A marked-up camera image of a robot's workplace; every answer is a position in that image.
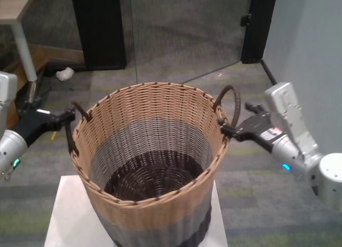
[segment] table leg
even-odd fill
[[[36,81],[37,81],[37,73],[34,68],[32,57],[30,51],[28,49],[28,45],[26,42],[24,30],[22,29],[21,23],[12,24],[12,31],[15,38],[15,42],[17,43],[19,55],[22,61],[22,64],[25,69],[27,80],[30,81],[30,90],[29,90],[29,102],[33,102],[35,91],[36,91]]]

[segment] blue led light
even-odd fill
[[[291,167],[287,165],[286,163],[283,164],[283,168],[286,169],[287,171],[291,170]]]

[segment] white table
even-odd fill
[[[37,73],[27,46],[21,18],[32,0],[0,0],[0,25],[11,25],[28,81],[35,82]]]
[[[93,210],[79,176],[62,176],[45,247],[116,247]],[[228,247],[214,184],[212,218],[199,247]]]

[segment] dark brown basket bottom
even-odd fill
[[[176,151],[150,151],[127,161],[106,184],[121,200],[139,201],[178,190],[203,172],[191,156]]]

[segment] basket rim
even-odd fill
[[[115,95],[121,91],[139,88],[139,87],[143,87],[143,86],[156,86],[157,87],[159,85],[169,85],[169,86],[173,86],[173,87],[181,87],[181,88],[184,88],[185,90],[186,89],[194,90],[194,91],[199,92],[204,98],[209,99],[211,106],[213,106],[213,104],[215,102],[215,98],[213,98],[210,94],[202,91],[201,89],[195,88],[195,87],[191,87],[191,86],[187,86],[187,85],[183,85],[183,84],[177,84],[177,83],[169,83],[169,82],[149,82],[149,83],[140,83],[140,84],[136,84],[133,86],[124,87],[124,88],[121,88],[121,89],[118,89],[118,90],[112,92],[111,94],[109,94],[109,95],[105,96],[104,98],[102,98],[101,100],[99,100],[93,107],[91,107],[88,110],[88,113],[91,113],[92,110],[99,107],[102,102],[104,102],[105,100],[109,99],[110,97],[112,97],[113,95]],[[222,110],[221,105],[217,106],[215,113],[220,119],[227,120],[227,116],[224,113],[224,111]],[[79,128],[81,127],[81,125],[86,124],[86,123],[87,123],[87,121],[83,120],[83,119],[78,122],[78,124],[75,127],[74,132],[73,132],[74,138],[78,134]],[[102,199],[104,199],[104,201],[106,201],[110,205],[114,205],[114,206],[120,207],[120,208],[124,207],[126,209],[136,209],[136,208],[145,208],[145,207],[149,207],[151,205],[161,204],[163,202],[168,202],[169,200],[172,200],[179,195],[185,195],[193,187],[195,187],[195,185],[204,183],[207,178],[211,177],[211,175],[216,172],[218,165],[220,164],[221,159],[223,158],[224,154],[226,153],[226,150],[229,146],[229,142],[230,142],[230,139],[225,137],[224,135],[222,135],[221,147],[217,153],[213,154],[214,158],[213,158],[210,166],[206,170],[204,170],[193,181],[184,185],[179,190],[168,192],[168,193],[161,195],[159,197],[149,198],[149,199],[140,200],[140,201],[136,201],[136,202],[132,201],[132,200],[121,200],[121,199],[114,197],[113,195],[106,193],[97,184],[95,184],[86,174],[84,174],[82,167],[79,165],[79,163],[76,160],[78,158],[78,156],[76,155],[75,151],[72,151],[70,153],[70,155],[72,158],[73,165],[74,165],[75,169],[77,170],[82,182],[84,183],[85,186],[88,187],[89,190],[91,190],[98,197],[101,197]]]

